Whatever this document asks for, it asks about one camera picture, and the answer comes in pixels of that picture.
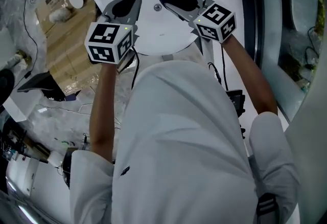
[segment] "cardboard box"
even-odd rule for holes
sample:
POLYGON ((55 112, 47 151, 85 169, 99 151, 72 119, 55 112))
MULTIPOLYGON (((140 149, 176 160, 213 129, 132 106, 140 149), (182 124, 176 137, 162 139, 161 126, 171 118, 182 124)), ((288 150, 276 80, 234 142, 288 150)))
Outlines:
POLYGON ((49 21, 49 14, 67 6, 69 0, 44 0, 36 14, 47 37, 46 67, 66 96, 99 81, 100 64, 91 64, 84 40, 91 22, 96 20, 94 0, 85 0, 81 9, 71 9, 72 17, 61 24, 49 21))

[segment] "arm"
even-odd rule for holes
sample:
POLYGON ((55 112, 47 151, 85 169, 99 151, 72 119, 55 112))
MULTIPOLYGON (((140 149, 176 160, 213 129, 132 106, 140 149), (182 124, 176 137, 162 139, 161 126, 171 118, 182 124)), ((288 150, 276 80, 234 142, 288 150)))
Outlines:
POLYGON ((277 114, 276 100, 267 80, 238 40, 231 35, 222 46, 240 73, 258 114, 265 111, 277 114))
POLYGON ((112 161, 114 137, 113 99, 116 65, 102 64, 90 118, 91 151, 112 161))

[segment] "white sleeve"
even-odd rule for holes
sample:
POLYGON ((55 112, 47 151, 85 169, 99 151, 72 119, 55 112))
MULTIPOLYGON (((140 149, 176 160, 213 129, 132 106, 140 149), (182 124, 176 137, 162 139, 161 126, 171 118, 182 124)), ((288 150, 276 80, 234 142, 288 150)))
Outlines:
POLYGON ((113 164, 86 150, 72 155, 70 204, 73 223, 111 223, 113 164))
POLYGON ((250 164, 260 189, 258 195, 274 194, 282 222, 286 222, 297 204, 299 180, 290 146, 276 114, 265 112, 255 118, 250 145, 253 151, 250 164))

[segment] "person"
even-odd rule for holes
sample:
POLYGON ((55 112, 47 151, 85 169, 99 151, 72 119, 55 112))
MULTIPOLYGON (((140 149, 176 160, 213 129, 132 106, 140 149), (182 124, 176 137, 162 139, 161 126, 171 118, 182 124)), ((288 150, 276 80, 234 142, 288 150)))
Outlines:
POLYGON ((172 60, 138 75, 113 165, 116 66, 103 64, 91 149, 72 157, 73 223, 254 223, 264 193, 275 195, 278 222, 286 222, 299 182, 276 100, 236 38, 222 45, 258 112, 250 131, 252 162, 223 87, 203 66, 172 60))

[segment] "screw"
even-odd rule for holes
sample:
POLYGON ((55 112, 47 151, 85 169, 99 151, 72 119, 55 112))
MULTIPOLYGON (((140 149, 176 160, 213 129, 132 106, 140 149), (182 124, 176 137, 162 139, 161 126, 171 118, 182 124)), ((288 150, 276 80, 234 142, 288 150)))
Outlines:
POLYGON ((155 11, 160 11, 162 9, 162 5, 161 4, 156 4, 156 5, 154 5, 153 9, 155 11))

